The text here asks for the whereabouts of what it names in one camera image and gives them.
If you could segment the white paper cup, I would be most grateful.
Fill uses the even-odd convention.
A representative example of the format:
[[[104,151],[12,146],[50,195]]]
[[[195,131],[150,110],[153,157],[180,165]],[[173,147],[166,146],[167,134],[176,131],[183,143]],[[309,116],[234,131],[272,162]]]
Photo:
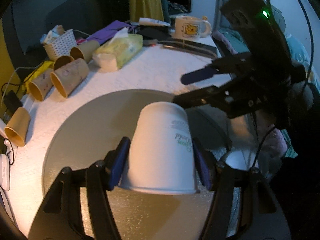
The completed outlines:
[[[161,101],[141,110],[119,187],[150,194],[198,192],[193,143],[182,107]]]

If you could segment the plain brown cup near lamp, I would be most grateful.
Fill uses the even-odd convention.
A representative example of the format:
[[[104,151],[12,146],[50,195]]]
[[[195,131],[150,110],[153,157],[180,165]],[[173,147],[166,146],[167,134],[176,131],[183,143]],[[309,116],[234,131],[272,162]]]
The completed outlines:
[[[25,145],[30,123],[30,114],[24,107],[19,107],[4,128],[7,138],[18,147]]]

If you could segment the plain brown cup near tissues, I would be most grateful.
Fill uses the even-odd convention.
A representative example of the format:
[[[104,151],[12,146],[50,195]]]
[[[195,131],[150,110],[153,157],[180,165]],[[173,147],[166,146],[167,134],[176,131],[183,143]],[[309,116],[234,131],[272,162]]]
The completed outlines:
[[[70,55],[73,59],[83,59],[86,63],[89,63],[92,59],[92,55],[96,49],[100,47],[98,41],[91,40],[81,43],[80,45],[73,47],[70,51]]]

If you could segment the printed brown cup far left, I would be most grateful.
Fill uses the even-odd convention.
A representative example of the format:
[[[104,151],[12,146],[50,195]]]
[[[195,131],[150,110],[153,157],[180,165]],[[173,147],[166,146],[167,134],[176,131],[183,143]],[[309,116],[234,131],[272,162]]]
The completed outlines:
[[[50,78],[52,72],[53,69],[48,68],[29,83],[29,92],[37,101],[43,101],[53,87]]]

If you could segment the printed brown cup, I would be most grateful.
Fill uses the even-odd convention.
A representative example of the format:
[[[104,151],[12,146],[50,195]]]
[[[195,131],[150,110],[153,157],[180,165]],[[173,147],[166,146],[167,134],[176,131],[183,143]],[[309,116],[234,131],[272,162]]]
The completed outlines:
[[[53,87],[50,78],[52,72],[53,69],[48,68],[29,83],[29,92],[37,101],[43,101]]]
[[[88,74],[88,64],[84,59],[79,58],[51,72],[50,79],[57,91],[64,98],[68,98]]]

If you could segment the printed brown cup front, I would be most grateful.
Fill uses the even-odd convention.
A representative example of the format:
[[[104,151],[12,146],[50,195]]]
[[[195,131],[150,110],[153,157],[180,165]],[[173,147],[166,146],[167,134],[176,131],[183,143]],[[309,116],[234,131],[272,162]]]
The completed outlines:
[[[84,59],[79,58],[51,72],[50,79],[57,91],[64,98],[68,98],[88,74],[88,64]]]

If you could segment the brown cup behind front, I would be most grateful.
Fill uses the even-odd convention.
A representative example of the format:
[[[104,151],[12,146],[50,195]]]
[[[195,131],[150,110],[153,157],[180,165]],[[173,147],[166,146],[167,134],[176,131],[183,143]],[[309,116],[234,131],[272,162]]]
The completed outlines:
[[[57,69],[63,67],[64,65],[69,64],[73,61],[74,61],[74,58],[70,55],[60,56],[55,60],[54,65],[53,65],[53,70],[57,70]]]

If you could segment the black tablet on table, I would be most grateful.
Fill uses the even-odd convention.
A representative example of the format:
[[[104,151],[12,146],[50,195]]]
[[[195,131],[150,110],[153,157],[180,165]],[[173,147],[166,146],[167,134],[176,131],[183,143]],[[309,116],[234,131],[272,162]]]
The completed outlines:
[[[170,39],[170,40],[157,40],[158,44],[161,44],[165,48],[176,49],[184,51],[186,53],[201,55],[211,59],[218,57],[217,48],[214,46],[188,41],[181,39]]]

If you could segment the cream mug yellow print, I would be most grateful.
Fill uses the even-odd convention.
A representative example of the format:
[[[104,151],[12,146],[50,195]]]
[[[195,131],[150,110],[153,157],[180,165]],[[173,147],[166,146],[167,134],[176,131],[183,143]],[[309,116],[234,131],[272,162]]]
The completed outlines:
[[[211,32],[212,26],[207,20],[193,16],[177,16],[172,37],[182,40],[198,40],[209,36]]]

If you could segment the white textured table cloth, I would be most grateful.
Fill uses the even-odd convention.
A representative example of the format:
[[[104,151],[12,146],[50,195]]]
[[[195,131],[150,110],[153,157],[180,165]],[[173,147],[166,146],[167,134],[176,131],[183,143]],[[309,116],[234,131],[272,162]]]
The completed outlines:
[[[15,151],[10,170],[10,190],[7,194],[18,228],[28,235],[34,217],[42,203],[43,163],[48,147],[63,122],[84,104],[106,94],[134,89],[181,94],[207,86],[228,82],[228,75],[184,86],[183,74],[203,68],[210,59],[164,49],[161,46],[143,48],[130,62],[116,72],[106,73],[95,65],[89,75],[64,98],[52,89],[42,102],[29,99],[24,106],[30,114],[26,144]]]

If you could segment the white desk lamp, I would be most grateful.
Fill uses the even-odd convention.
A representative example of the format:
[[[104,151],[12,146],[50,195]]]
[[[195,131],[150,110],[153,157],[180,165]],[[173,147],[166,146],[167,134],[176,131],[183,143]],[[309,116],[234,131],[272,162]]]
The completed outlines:
[[[9,158],[1,154],[0,156],[0,185],[5,191],[10,190],[10,164]]]

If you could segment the white tube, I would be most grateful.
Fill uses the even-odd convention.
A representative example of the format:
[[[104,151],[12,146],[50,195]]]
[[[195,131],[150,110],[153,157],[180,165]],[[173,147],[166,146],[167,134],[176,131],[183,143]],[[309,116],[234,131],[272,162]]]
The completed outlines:
[[[170,23],[156,20],[156,19],[152,19],[152,18],[144,18],[144,17],[140,17],[138,23],[139,23],[139,25],[145,25],[145,26],[157,26],[157,27],[170,27],[171,26]]]

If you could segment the round grey placemat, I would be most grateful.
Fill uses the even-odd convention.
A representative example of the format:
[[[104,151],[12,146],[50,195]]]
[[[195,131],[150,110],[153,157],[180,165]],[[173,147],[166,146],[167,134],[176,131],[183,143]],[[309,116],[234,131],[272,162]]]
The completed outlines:
[[[47,192],[63,167],[87,168],[132,137],[142,108],[170,101],[164,92],[146,89],[100,96],[73,112],[55,133],[43,163],[42,188]],[[210,106],[187,110],[191,135],[216,158],[230,145],[225,113]],[[213,194],[156,195],[116,187],[107,194],[122,239],[198,239]]]

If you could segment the yellow curtain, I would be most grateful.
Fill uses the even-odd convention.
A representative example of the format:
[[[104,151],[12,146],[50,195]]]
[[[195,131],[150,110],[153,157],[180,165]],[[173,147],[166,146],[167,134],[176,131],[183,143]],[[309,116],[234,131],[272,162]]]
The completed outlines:
[[[140,18],[164,20],[161,0],[129,0],[129,12],[133,22]]]

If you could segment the yellow green tissue pack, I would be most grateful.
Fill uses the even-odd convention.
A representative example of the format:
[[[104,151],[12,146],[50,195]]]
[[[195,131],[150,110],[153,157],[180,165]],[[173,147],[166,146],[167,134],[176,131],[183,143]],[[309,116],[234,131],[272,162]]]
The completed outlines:
[[[118,31],[92,55],[92,60],[103,72],[116,72],[123,68],[143,48],[143,36],[130,34],[128,27]]]

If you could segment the purple cloth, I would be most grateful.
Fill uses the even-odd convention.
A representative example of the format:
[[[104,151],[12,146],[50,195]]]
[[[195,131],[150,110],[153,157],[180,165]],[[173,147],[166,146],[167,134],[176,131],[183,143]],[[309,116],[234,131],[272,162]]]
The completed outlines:
[[[116,20],[110,23],[108,26],[104,27],[103,29],[96,31],[95,33],[90,35],[88,38],[86,38],[86,40],[97,41],[100,45],[102,45],[108,40],[110,40],[111,38],[113,38],[116,35],[116,33],[123,28],[127,28],[129,31],[133,31],[134,26],[131,24]]]

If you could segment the black power adapter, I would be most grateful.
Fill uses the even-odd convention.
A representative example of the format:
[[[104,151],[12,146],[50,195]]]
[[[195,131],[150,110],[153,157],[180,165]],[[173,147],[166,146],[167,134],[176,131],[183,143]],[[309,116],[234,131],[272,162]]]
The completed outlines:
[[[5,94],[3,101],[8,111],[12,114],[14,114],[19,107],[23,106],[22,102],[13,90]]]

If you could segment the white woven basket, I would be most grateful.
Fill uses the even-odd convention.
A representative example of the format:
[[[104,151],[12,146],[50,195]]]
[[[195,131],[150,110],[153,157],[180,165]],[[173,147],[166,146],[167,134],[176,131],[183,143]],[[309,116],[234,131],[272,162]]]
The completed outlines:
[[[56,61],[56,59],[61,56],[69,55],[71,49],[76,46],[77,44],[73,29],[69,29],[63,35],[56,38],[53,42],[43,47],[48,58],[51,61]]]

